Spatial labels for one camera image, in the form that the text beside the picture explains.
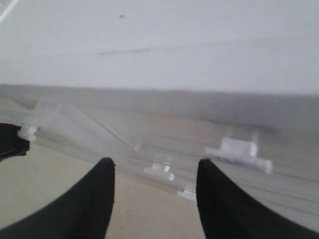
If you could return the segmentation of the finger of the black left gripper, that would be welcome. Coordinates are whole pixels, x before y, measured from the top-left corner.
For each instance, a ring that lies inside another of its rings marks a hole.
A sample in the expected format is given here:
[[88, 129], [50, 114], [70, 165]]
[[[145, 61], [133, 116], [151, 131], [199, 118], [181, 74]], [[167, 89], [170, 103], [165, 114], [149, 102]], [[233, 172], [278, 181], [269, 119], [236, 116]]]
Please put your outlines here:
[[26, 156], [30, 149], [30, 142], [18, 137], [20, 126], [0, 124], [0, 161], [11, 157]]

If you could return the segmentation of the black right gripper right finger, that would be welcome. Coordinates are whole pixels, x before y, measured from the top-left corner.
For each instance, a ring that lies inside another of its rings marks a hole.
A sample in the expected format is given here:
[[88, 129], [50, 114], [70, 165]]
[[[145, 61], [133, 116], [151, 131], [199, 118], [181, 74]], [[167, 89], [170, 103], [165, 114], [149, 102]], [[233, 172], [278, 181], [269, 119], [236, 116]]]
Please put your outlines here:
[[318, 233], [267, 208], [211, 160], [198, 163], [196, 200], [207, 239], [317, 239]]

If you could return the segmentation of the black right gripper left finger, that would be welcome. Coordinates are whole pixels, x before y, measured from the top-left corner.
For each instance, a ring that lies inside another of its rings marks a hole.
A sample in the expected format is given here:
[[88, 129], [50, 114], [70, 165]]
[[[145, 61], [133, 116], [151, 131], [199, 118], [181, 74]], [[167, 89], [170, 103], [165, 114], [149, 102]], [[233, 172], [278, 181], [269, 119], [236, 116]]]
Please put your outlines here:
[[62, 196], [0, 231], [2, 239], [103, 239], [115, 201], [115, 164], [101, 159]]

